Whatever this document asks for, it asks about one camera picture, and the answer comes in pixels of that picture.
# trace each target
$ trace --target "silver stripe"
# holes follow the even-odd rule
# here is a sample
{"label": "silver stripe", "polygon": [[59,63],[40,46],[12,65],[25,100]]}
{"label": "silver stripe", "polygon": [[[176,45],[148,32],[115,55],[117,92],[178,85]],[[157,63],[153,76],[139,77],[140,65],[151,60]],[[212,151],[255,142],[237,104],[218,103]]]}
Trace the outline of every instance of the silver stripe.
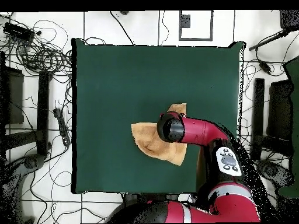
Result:
{"label": "silver stripe", "polygon": [[223,195],[226,195],[227,193],[229,193],[229,194],[241,195],[241,196],[246,197],[246,198],[248,198],[249,200],[252,201],[252,197],[251,197],[250,192],[247,189],[245,189],[241,186],[238,186],[238,185],[222,185],[222,186],[219,186],[218,188],[212,190],[209,193],[209,195],[208,195],[209,200],[215,192],[217,193],[217,197],[220,197],[220,196],[223,196]]}
{"label": "silver stripe", "polygon": [[184,223],[191,223],[191,211],[185,205],[181,204],[184,210]]}

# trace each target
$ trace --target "tan cloth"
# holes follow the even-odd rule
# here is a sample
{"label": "tan cloth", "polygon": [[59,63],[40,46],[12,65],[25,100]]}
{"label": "tan cloth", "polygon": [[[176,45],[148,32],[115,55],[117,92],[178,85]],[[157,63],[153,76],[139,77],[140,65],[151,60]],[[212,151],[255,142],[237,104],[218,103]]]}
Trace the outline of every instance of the tan cloth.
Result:
{"label": "tan cloth", "polygon": [[[186,114],[186,103],[173,104],[168,111]],[[136,145],[146,155],[160,160],[167,160],[178,166],[183,163],[187,144],[162,141],[157,133],[156,123],[141,122],[131,124],[131,130]]]}

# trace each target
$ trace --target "green table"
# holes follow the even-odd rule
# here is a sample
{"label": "green table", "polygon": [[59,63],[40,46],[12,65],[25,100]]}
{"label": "green table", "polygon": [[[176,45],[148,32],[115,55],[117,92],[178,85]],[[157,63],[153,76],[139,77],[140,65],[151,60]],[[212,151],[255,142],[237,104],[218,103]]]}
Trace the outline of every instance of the green table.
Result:
{"label": "green table", "polygon": [[137,148],[131,124],[156,123],[172,103],[187,103],[188,116],[222,123],[236,133],[242,46],[85,45],[73,40],[75,192],[195,192],[199,147],[188,145],[181,166],[151,158]]}

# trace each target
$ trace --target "cable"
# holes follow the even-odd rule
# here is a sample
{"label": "cable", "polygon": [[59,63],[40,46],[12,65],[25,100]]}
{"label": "cable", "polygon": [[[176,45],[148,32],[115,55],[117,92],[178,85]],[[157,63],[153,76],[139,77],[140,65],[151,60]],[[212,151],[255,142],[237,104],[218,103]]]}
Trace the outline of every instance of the cable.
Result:
{"label": "cable", "polygon": [[30,125],[30,127],[31,127],[31,130],[33,131],[33,133],[34,133],[34,136],[35,136],[35,141],[37,142],[37,135],[36,135],[36,132],[35,132],[35,130],[33,129],[33,126],[31,125],[31,123],[30,123],[30,121],[29,121],[29,119],[28,119],[28,116],[27,116],[27,114],[23,111],[23,109],[21,109],[18,105],[16,105],[15,103],[13,103],[13,102],[11,102],[11,101],[9,101],[11,104],[13,104],[15,107],[17,107],[19,110],[21,110],[22,111],[22,113],[25,115],[25,117],[27,118],[27,121],[28,121],[28,124]]}
{"label": "cable", "polygon": [[158,17],[158,46],[160,42],[160,10],[159,10],[159,17]]}
{"label": "cable", "polygon": [[103,42],[103,45],[106,45],[106,42],[105,42],[103,39],[101,39],[101,38],[97,38],[97,37],[90,37],[90,38],[87,38],[87,39],[85,40],[85,42],[87,43],[87,41],[88,41],[89,39],[101,40],[101,41]]}
{"label": "cable", "polygon": [[131,41],[131,44],[132,44],[132,45],[135,45],[135,44],[133,43],[133,41],[131,40],[131,38],[129,37],[129,35],[127,34],[127,32],[125,31],[123,25],[122,25],[122,24],[119,22],[119,20],[112,14],[111,11],[109,11],[109,12],[110,12],[110,14],[112,15],[112,17],[113,17],[114,19],[116,19],[116,21],[119,23],[119,25],[121,26],[121,28],[124,30],[124,33],[126,34],[126,36],[128,37],[128,39]]}
{"label": "cable", "polygon": [[40,215],[40,217],[39,217],[39,219],[38,219],[38,221],[37,221],[37,224],[39,224],[41,217],[44,215],[44,213],[46,212],[46,210],[47,210],[47,208],[48,208],[48,204],[47,204],[43,199],[41,199],[40,197],[38,197],[38,196],[32,191],[32,184],[33,184],[34,180],[35,180],[35,171],[33,172],[33,180],[32,180],[32,182],[31,182],[31,184],[30,184],[30,192],[32,193],[33,196],[35,196],[37,199],[43,201],[43,202],[45,203],[45,205],[46,205],[46,208],[44,209],[43,213]]}
{"label": "cable", "polygon": [[[164,25],[164,27],[166,27],[165,24],[164,24],[164,14],[165,14],[165,11],[163,12],[162,24]],[[162,41],[162,44],[161,44],[161,45],[163,45],[164,41],[167,41],[168,36],[169,36],[169,29],[168,29],[167,27],[166,27],[166,29],[167,29],[167,31],[168,31],[168,34],[167,34],[166,39]]]}
{"label": "cable", "polygon": [[270,196],[270,197],[272,197],[272,198],[274,198],[274,199],[277,201],[277,198],[274,197],[273,195],[271,195],[271,194],[269,194],[269,193],[267,193],[267,195]]}
{"label": "cable", "polygon": [[[268,39],[268,38],[271,38],[271,37],[273,37],[273,36],[275,36],[275,35],[277,35],[277,34],[279,34],[279,33],[282,33],[282,32],[283,32],[283,31],[278,31],[278,32],[275,33],[275,34],[272,34],[272,35],[270,35],[270,36],[268,36],[268,37],[266,37],[266,38],[263,38],[260,42],[258,42],[258,44],[260,44],[262,41],[264,41],[264,40],[266,40],[266,39]],[[284,74],[285,71],[282,70],[281,67],[282,67],[282,65],[284,64],[284,60],[286,59],[286,55],[287,55],[288,49],[290,48],[290,46],[292,45],[292,43],[294,42],[294,40],[295,40],[298,36],[299,36],[299,33],[295,36],[295,38],[292,40],[292,42],[288,45],[287,50],[286,50],[286,53],[285,53],[284,58],[283,58],[283,61],[280,63],[280,70],[282,71],[282,73],[280,73],[280,74],[278,74],[278,75],[273,75],[273,74],[272,74],[272,73],[274,72],[274,70],[271,71],[270,66],[268,66],[267,62],[262,61],[262,60],[258,57],[258,49],[259,49],[259,48],[257,47],[257,48],[255,49],[255,55],[256,55],[256,59],[259,61],[259,65],[260,65],[260,67],[261,67],[267,74],[269,74],[269,75],[271,75],[271,76],[280,76],[280,75]]]}
{"label": "cable", "polygon": [[104,217],[102,217],[102,216],[99,216],[99,215],[93,213],[91,210],[89,210],[89,209],[87,209],[87,208],[82,208],[82,209],[78,209],[78,210],[76,210],[76,211],[72,211],[72,212],[64,212],[64,213],[60,214],[60,215],[58,216],[58,218],[54,221],[53,224],[56,224],[57,221],[58,221],[58,219],[59,219],[62,215],[74,214],[74,213],[77,213],[77,212],[79,212],[79,211],[82,211],[83,209],[87,210],[87,211],[88,211],[89,213],[91,213],[92,215],[94,215],[94,216],[96,216],[96,217],[98,217],[98,218],[101,218],[101,221],[103,221],[103,220],[106,219],[106,218],[104,218]]}

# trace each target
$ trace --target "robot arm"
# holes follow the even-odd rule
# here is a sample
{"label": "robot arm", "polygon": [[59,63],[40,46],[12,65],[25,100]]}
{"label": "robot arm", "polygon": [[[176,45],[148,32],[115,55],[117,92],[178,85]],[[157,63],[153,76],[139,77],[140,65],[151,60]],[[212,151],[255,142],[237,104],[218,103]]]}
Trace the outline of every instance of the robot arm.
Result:
{"label": "robot arm", "polygon": [[[125,222],[259,222],[250,189],[244,182],[242,165],[226,133],[216,124],[187,118],[183,114],[161,114],[157,123],[159,137],[165,142],[200,145],[200,160],[206,166],[207,181],[198,194],[206,211],[177,201],[149,201],[130,206],[133,213]],[[124,210],[110,218],[119,222],[128,216]]]}
{"label": "robot arm", "polygon": [[184,114],[169,111],[161,114],[157,123],[159,137],[165,142],[208,145],[216,138],[227,140],[227,136],[214,123]]}

